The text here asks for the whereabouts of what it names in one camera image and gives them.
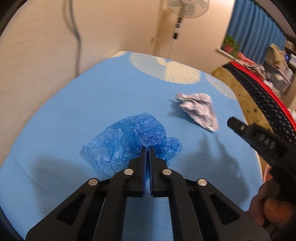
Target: wall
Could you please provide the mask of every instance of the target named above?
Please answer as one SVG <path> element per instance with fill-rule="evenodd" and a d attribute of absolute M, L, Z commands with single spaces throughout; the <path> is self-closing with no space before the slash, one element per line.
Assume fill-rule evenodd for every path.
<path fill-rule="evenodd" d="M 28 0 L 0 37 L 0 164 L 26 122 L 75 77 L 77 41 L 66 26 L 68 0 Z M 81 34 L 83 72 L 118 50 L 152 54 L 159 0 L 74 0 Z M 211 0 L 200 18 L 185 19 L 171 58 L 210 73 L 227 58 L 215 52 L 223 41 L 234 0 Z M 174 26 L 176 16 L 168 13 Z M 161 39 L 167 57 L 172 32 Z"/>
<path fill-rule="evenodd" d="M 208 11 L 199 18 L 183 19 L 178 40 L 173 42 L 170 59 L 210 73 L 228 58 L 220 47 L 232 14 L 234 0 L 211 0 Z M 155 55 L 166 58 L 170 52 L 177 16 L 163 10 Z"/>
<path fill-rule="evenodd" d="M 0 164 L 36 110 L 75 77 L 77 41 L 65 24 L 67 2 L 28 0 L 0 37 Z M 80 72 L 118 50 L 152 53 L 158 6 L 158 0 L 74 0 Z"/>

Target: screw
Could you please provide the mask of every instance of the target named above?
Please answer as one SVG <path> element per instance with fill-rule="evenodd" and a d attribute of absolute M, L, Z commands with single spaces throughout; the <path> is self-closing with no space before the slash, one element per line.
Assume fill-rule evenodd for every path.
<path fill-rule="evenodd" d="M 197 181 L 197 183 L 198 183 L 198 185 L 200 185 L 200 186 L 206 186 L 206 185 L 207 185 L 207 180 L 205 180 L 205 179 L 199 179 L 199 180 Z"/>
<path fill-rule="evenodd" d="M 93 178 L 93 179 L 90 179 L 90 180 L 89 180 L 89 185 L 90 185 L 90 186 L 95 186 L 95 185 L 97 185 L 97 184 L 98 184 L 98 180 L 97 180 L 97 179 L 94 179 L 94 178 Z"/>
<path fill-rule="evenodd" d="M 124 170 L 124 174 L 125 174 L 125 175 L 132 175 L 132 174 L 133 174 L 133 169 L 130 169 L 130 168 L 125 169 L 125 170 Z"/>
<path fill-rule="evenodd" d="M 164 169 L 163 170 L 163 174 L 169 176 L 169 175 L 172 174 L 172 170 L 170 170 L 170 169 Z"/>

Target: red strap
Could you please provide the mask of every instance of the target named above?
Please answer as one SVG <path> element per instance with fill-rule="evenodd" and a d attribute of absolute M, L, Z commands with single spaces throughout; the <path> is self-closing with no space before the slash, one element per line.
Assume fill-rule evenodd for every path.
<path fill-rule="evenodd" d="M 254 79 L 272 98 L 273 100 L 278 104 L 278 106 L 281 108 L 283 113 L 286 115 L 288 121 L 290 122 L 293 130 L 296 132 L 296 122 L 294 121 L 293 117 L 291 116 L 291 113 L 287 109 L 287 107 L 284 105 L 284 103 L 280 100 L 280 98 L 272 91 L 272 89 L 267 86 L 257 75 L 255 75 L 253 72 L 239 64 L 235 61 L 230 61 L 230 63 L 236 67 L 237 69 L 243 71 L 248 76 L 250 76 L 252 79 Z"/>

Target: curtain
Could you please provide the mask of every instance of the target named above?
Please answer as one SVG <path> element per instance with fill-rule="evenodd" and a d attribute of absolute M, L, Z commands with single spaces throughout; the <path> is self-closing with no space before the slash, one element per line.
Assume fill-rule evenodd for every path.
<path fill-rule="evenodd" d="M 281 29 L 251 0 L 235 1 L 227 35 L 241 44 L 240 52 L 260 64 L 271 43 L 284 50 L 286 41 Z"/>

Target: cable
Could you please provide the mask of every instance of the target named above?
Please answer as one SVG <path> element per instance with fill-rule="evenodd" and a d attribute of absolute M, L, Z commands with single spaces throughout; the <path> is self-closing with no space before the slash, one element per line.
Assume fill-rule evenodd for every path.
<path fill-rule="evenodd" d="M 66 14 L 66 5 L 67 2 L 69 2 L 69 12 L 70 12 L 70 21 L 67 19 Z M 75 22 L 74 18 L 74 12 L 73 12 L 73 0 L 64 0 L 63 4 L 63 17 L 66 23 L 67 28 L 70 30 L 70 32 L 74 35 L 74 37 L 77 40 L 77 53 L 76 53 L 76 62 L 75 62 L 75 76 L 79 76 L 79 64 L 80 64 L 80 57 L 81 57 L 81 36 L 77 28 L 77 24 Z"/>
<path fill-rule="evenodd" d="M 174 39 L 172 38 L 171 43 L 170 43 L 170 50 L 169 50 L 169 52 L 168 52 L 168 57 L 167 57 L 167 59 L 170 59 L 170 54 L 171 54 L 171 52 L 172 52 L 173 43 L 174 43 Z"/>

